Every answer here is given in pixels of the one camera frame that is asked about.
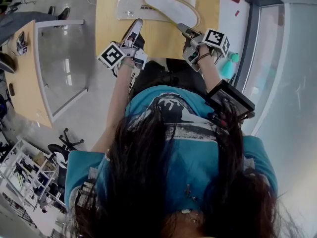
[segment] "teal t-shirt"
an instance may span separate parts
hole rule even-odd
[[[135,96],[126,108],[131,122],[145,117],[148,107],[158,103],[167,131],[176,123],[172,156],[167,174],[167,212],[182,209],[199,210],[204,191],[218,175],[218,145],[214,135],[215,125],[207,120],[212,113],[205,100],[190,91],[171,86],[154,86]],[[245,163],[257,170],[277,194],[277,181],[272,165],[259,138],[244,136]],[[68,208],[71,191],[88,178],[89,168],[99,168],[104,173],[107,160],[104,153],[72,151],[68,158],[65,204]],[[104,194],[103,176],[97,183],[97,193]],[[190,195],[184,193],[189,186]]]

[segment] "black office chair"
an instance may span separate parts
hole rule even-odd
[[[70,153],[70,151],[76,150],[76,148],[74,147],[75,145],[84,143],[83,139],[81,139],[79,142],[71,143],[67,137],[66,132],[68,132],[68,128],[64,130],[65,140],[63,139],[63,135],[59,136],[60,141],[64,143],[63,146],[56,144],[48,145],[48,149],[50,150],[50,152],[52,152],[52,156],[49,160],[52,161],[53,157],[56,156],[57,163],[60,167],[64,169],[67,169],[68,154]]]
[[[58,167],[58,177],[56,183],[53,182],[50,185],[49,193],[52,194],[55,198],[57,198],[59,201],[65,203],[65,184],[66,184],[66,174],[67,169],[62,168],[62,166]],[[62,213],[66,214],[66,209],[64,206],[62,206],[60,203],[58,203],[56,200],[53,203],[53,206],[59,209]]]

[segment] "long dark hair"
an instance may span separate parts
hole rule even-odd
[[[205,190],[202,231],[216,238],[278,237],[277,198],[254,170],[243,171],[242,131],[231,105],[223,105],[222,118],[227,128],[215,133],[219,175]],[[157,104],[138,123],[129,121],[120,122],[108,152],[105,196],[96,200],[91,191],[84,206],[75,203],[67,226],[74,237],[148,238],[161,237],[163,229],[173,232],[177,219],[166,221],[165,199],[174,132],[167,135]]]

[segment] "wooden table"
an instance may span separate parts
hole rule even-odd
[[[133,20],[117,20],[115,10],[118,0],[97,0],[96,55],[111,41],[121,41]],[[218,29],[219,0],[196,0],[196,9],[202,22],[196,27],[205,32],[208,27]],[[169,22],[144,20],[141,34],[145,40],[145,52],[153,58],[182,59],[185,38],[176,26]]]
[[[8,44],[3,46],[3,52],[11,56],[16,65],[14,74],[5,72],[7,86],[9,87],[9,84],[12,83],[15,92],[11,99],[16,113],[29,120],[52,127],[53,122],[87,92],[87,88],[84,88],[52,113],[45,94],[38,47],[40,28],[83,23],[83,20],[56,20],[39,23],[33,20],[16,31]],[[25,33],[28,51],[16,57],[13,52],[17,55],[16,40],[22,31]]]

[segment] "wristband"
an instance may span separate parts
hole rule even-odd
[[[198,57],[196,62],[198,62],[201,58],[204,58],[206,56],[210,56],[210,53],[206,53],[206,54],[202,55],[201,57]]]
[[[125,62],[125,61],[122,61],[122,62],[121,62],[121,66],[122,66],[123,64],[125,64],[125,65],[128,66],[128,67],[130,67],[131,69],[134,68],[134,65],[130,65],[129,63],[127,63],[127,62]]]

